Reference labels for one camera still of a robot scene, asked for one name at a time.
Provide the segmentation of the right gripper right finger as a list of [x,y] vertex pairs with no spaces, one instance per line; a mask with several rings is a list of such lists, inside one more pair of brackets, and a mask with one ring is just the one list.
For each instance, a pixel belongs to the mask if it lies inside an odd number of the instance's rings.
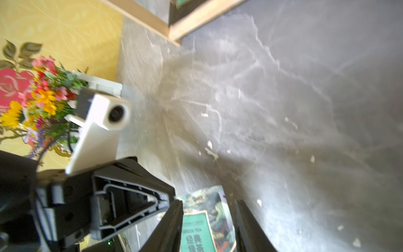
[[239,252],[277,252],[243,200],[234,206],[234,228]]

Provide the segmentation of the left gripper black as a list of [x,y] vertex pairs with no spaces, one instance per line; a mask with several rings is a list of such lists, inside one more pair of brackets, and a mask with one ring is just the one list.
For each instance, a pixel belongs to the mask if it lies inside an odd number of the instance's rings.
[[37,172],[39,162],[1,152],[1,251],[77,252],[163,211],[175,189],[126,157],[93,170]]

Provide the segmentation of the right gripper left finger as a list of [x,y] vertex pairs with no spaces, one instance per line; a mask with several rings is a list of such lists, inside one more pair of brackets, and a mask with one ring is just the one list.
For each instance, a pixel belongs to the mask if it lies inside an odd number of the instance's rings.
[[179,252],[183,215],[183,202],[176,199],[140,252]]

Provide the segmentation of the green tea bag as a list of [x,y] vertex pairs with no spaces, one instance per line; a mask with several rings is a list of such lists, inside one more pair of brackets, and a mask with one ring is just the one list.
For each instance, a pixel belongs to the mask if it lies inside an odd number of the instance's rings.
[[169,25],[185,18],[192,11],[204,4],[206,0],[172,0],[170,1]]
[[222,186],[177,197],[183,203],[181,252],[236,252],[232,216]]

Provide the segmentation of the wooden two-tier shelf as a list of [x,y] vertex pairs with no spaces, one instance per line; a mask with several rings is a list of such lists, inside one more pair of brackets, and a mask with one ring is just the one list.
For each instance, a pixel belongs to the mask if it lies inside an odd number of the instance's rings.
[[166,23],[136,1],[104,1],[125,17],[178,47],[184,36],[243,2],[244,0],[170,1],[169,22]]

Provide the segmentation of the artificial flower bouquet in vase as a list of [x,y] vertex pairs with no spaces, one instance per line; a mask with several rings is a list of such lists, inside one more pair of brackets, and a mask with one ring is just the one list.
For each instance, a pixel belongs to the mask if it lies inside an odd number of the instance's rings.
[[96,80],[69,71],[52,57],[29,59],[30,71],[1,70],[1,129],[30,146],[37,159],[47,148],[68,151],[78,142],[78,128],[68,118],[78,114],[78,98],[96,88]]

